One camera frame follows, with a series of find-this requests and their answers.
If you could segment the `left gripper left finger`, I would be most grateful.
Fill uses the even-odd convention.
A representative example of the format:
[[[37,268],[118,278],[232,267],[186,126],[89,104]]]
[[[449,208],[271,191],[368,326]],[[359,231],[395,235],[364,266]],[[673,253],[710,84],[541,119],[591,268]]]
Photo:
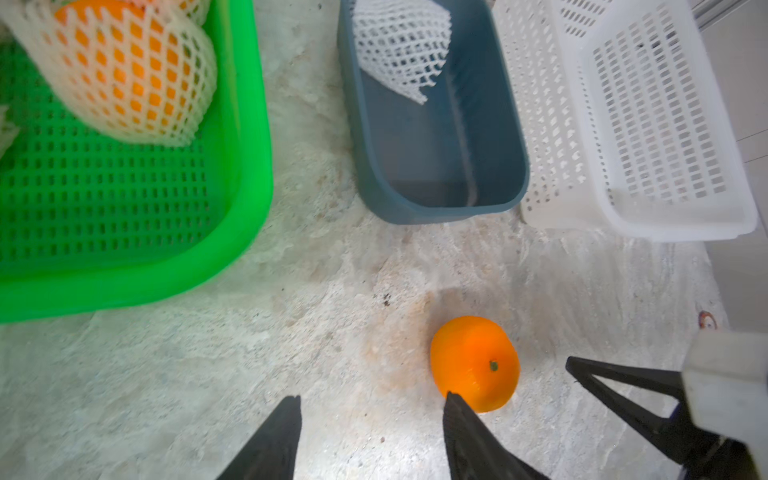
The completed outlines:
[[[301,430],[301,397],[286,396],[217,479],[293,479]]]

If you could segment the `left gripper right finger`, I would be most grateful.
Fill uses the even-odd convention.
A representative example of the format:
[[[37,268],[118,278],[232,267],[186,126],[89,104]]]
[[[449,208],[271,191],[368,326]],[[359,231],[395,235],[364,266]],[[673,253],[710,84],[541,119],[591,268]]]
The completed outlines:
[[[451,479],[548,479],[507,451],[460,395],[447,393],[442,422]]]

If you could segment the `netted orange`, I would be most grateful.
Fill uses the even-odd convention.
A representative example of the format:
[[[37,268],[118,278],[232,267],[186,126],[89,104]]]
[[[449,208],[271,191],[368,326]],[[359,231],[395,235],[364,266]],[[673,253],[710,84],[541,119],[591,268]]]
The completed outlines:
[[[4,1],[1,24],[81,122],[132,144],[189,145],[217,88],[207,1]]]

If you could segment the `white foam net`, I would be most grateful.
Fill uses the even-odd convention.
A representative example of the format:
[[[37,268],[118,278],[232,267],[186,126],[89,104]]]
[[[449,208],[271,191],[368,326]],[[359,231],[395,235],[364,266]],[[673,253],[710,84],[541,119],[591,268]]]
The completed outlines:
[[[418,105],[436,85],[452,35],[449,10],[435,1],[361,0],[351,7],[360,68]]]

